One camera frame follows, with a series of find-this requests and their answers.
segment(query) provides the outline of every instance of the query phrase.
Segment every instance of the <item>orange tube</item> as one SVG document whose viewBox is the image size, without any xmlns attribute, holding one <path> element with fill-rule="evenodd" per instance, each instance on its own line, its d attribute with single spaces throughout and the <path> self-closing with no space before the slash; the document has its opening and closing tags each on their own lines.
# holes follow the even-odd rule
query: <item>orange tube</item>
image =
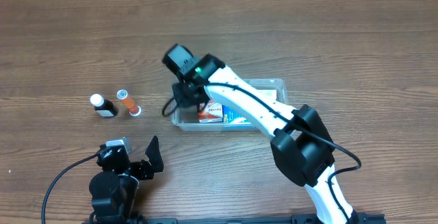
<svg viewBox="0 0 438 224">
<path fill-rule="evenodd" d="M 125 105 L 132 116 L 137 116 L 142 112 L 142 108 L 135 103 L 126 90 L 119 90 L 117 92 L 117 98 L 122 101 L 123 105 Z"/>
</svg>

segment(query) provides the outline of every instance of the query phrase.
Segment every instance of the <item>wooden surface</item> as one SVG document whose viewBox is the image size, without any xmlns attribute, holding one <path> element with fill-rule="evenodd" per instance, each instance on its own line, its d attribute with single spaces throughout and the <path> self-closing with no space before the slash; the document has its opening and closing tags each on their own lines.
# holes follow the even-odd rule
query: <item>wooden surface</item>
<svg viewBox="0 0 438 224">
<path fill-rule="evenodd" d="M 363 168 L 338 177 L 359 212 L 389 223 L 437 223 L 438 0 L 0 0 L 0 223 L 39 223 L 53 178 L 110 138 L 133 161 L 157 135 L 164 172 L 142 182 L 148 217 L 199 219 L 314 212 L 275 167 L 258 132 L 182 132 L 162 118 L 179 42 L 212 53 L 242 78 L 284 79 L 289 103 L 316 108 Z M 99 92 L 122 107 L 102 119 Z M 352 160 L 335 152 L 338 168 Z M 92 211 L 87 162 L 56 184 L 48 223 Z"/>
</svg>

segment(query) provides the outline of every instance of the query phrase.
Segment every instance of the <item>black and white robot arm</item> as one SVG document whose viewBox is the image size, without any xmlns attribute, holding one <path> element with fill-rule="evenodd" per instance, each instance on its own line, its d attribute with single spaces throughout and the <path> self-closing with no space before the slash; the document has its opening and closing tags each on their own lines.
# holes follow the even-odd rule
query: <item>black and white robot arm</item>
<svg viewBox="0 0 438 224">
<path fill-rule="evenodd" d="M 336 177 L 332 175 L 335 172 L 333 146 L 314 139 L 316 137 L 334 145 L 314 109 L 304 105 L 298 110 L 268 100 L 218 58 L 209 54 L 197 58 L 181 45 L 171 48 L 165 54 L 163 63 L 179 79 L 179 83 L 172 87 L 177 107 L 184 108 L 213 99 L 236 110 L 271 139 L 277 167 L 288 179 L 306 188 L 320 222 L 360 222 L 352 206 L 345 200 Z M 296 130 L 307 133 L 303 132 L 294 140 L 292 133 Z M 328 184 L 331 175 L 333 192 Z"/>
</svg>

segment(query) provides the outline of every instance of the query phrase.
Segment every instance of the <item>plastic bin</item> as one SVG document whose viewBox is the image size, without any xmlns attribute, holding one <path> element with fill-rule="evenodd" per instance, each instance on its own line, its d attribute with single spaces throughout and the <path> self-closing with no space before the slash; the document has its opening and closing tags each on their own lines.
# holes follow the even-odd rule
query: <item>plastic bin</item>
<svg viewBox="0 0 438 224">
<path fill-rule="evenodd" d="M 276 90 L 276 100 L 281 103 L 287 103 L 287 91 L 285 82 L 282 79 L 244 79 L 245 82 L 252 87 L 260 90 Z M 256 130 L 252 124 L 226 124 L 223 122 L 217 123 L 199 123 L 196 107 L 178 108 L 172 114 L 172 123 L 183 131 L 187 132 L 206 132 L 206 131 L 251 131 Z"/>
</svg>

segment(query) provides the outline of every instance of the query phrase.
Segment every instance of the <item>black bottle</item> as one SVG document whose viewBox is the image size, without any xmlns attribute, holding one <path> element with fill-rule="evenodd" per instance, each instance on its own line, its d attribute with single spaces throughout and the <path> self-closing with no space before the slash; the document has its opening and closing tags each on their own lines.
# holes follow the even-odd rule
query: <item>black bottle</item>
<svg viewBox="0 0 438 224">
<path fill-rule="evenodd" d="M 118 114 L 118 110 L 114 104 L 107 99 L 104 99 L 99 94 L 94 94 L 90 97 L 90 102 L 94 106 L 94 110 L 102 117 L 114 117 Z"/>
</svg>

